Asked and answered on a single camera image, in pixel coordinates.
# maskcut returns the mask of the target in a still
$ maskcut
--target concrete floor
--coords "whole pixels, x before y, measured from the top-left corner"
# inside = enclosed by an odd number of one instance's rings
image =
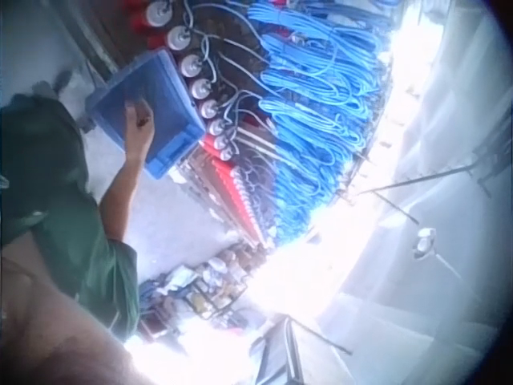
[[[74,117],[92,90],[84,59],[54,15],[36,0],[2,4],[2,102],[30,92],[42,80],[53,83],[62,70],[82,68],[63,100]],[[123,162],[123,153],[96,128],[85,135],[91,192],[100,198]],[[236,239],[171,178],[143,175],[135,198],[127,243],[139,254],[139,280],[180,263],[196,265]]]

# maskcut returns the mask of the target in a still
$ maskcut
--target coiled blue cable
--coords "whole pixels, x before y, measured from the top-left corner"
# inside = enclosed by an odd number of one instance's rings
[[[236,0],[226,2],[245,8]],[[393,0],[376,2],[383,5]],[[383,15],[332,2],[300,3],[303,14],[278,9],[268,2],[254,2],[246,9],[247,17],[221,4],[205,3],[192,8],[215,7],[234,14],[267,52],[262,56],[227,41],[268,64],[259,75],[222,54],[219,57],[243,71],[267,93],[260,96],[231,85],[235,94],[222,108],[224,117],[235,126],[241,113],[250,114],[274,136],[274,150],[281,160],[266,160],[260,155],[260,160],[252,158],[252,162],[260,162],[259,168],[245,162],[244,170],[245,183],[256,194],[251,202],[257,220],[265,226],[274,221],[278,245],[308,230],[312,211],[333,199],[338,176],[353,163],[353,153],[365,147],[364,132],[381,89],[378,54],[386,41],[371,31],[390,28],[390,20]],[[369,30],[323,19],[336,13],[365,23]],[[293,38],[260,35],[250,20],[284,26],[292,31]],[[257,114],[240,108],[241,101],[251,96],[259,99],[260,109],[272,118],[272,129]],[[263,167],[273,173],[261,172]],[[264,213],[264,205],[273,207],[272,216]]]
[[[295,10],[278,9],[271,4],[253,3],[248,8],[248,18],[285,26],[309,39],[330,42],[348,58],[361,62],[369,69],[376,66],[376,55],[382,49],[379,38],[368,31],[328,23]]]

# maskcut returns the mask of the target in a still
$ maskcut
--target bright light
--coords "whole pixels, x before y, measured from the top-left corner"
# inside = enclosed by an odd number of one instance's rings
[[[327,250],[319,245],[297,242],[268,258],[248,282],[249,297],[262,309],[312,318],[325,309],[331,298],[326,293]]]
[[[131,353],[135,367],[158,385],[202,383],[199,377],[196,378],[198,369],[193,367],[188,357],[176,353],[165,345],[146,344],[140,338],[133,337],[125,347]]]
[[[146,344],[138,337],[131,338],[125,347],[135,367],[157,385],[227,385],[247,378],[254,369],[246,339],[215,330],[206,322],[193,322],[180,343],[188,355],[161,343]]]

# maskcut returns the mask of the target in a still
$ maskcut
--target person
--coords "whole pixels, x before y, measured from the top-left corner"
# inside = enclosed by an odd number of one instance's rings
[[[123,239],[155,128],[146,102],[125,110],[125,161],[99,206],[58,100],[16,95],[1,111],[2,383],[145,381],[121,343],[139,319],[136,253]]]

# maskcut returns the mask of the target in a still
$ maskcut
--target metal rod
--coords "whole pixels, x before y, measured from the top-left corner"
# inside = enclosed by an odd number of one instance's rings
[[[341,351],[342,353],[346,353],[347,355],[353,355],[353,352],[350,351],[349,349],[346,349],[343,346],[337,345],[335,342],[328,340],[326,337],[324,337],[323,335],[317,333],[316,331],[313,331],[312,329],[310,329],[306,325],[303,325],[301,322],[297,321],[295,318],[290,317],[290,319],[292,319],[301,329],[308,331],[310,334],[313,334],[314,336],[316,336],[320,340],[326,342],[331,347],[334,347],[335,349]]]
[[[428,180],[440,179],[440,178],[443,178],[444,176],[449,176],[449,175],[458,174],[460,172],[470,171],[476,165],[477,165],[477,162],[473,163],[473,164],[470,164],[468,166],[462,166],[462,167],[458,167],[458,168],[453,168],[452,170],[445,171],[445,172],[440,172],[438,174],[422,176],[420,178],[415,178],[415,179],[407,180],[407,181],[404,181],[404,182],[389,184],[387,186],[382,186],[382,187],[377,187],[377,188],[371,188],[369,190],[365,190],[365,191],[359,192],[358,195],[362,195],[362,194],[366,194],[366,193],[375,193],[377,191],[388,190],[388,189],[396,188],[396,187],[409,186],[410,184],[426,182]]]
[[[388,205],[392,206],[394,209],[398,210],[399,212],[403,213],[405,215],[405,217],[407,217],[410,221],[414,222],[417,226],[420,226],[420,222],[417,221],[414,217],[412,217],[409,213],[407,213],[406,211],[404,211],[403,209],[401,209],[399,206],[397,206],[395,203],[389,201],[388,199],[386,199],[382,194],[380,194],[379,192],[375,192],[373,191],[374,195],[376,197],[378,197],[379,199],[381,199],[382,201],[384,201],[385,203],[387,203]]]

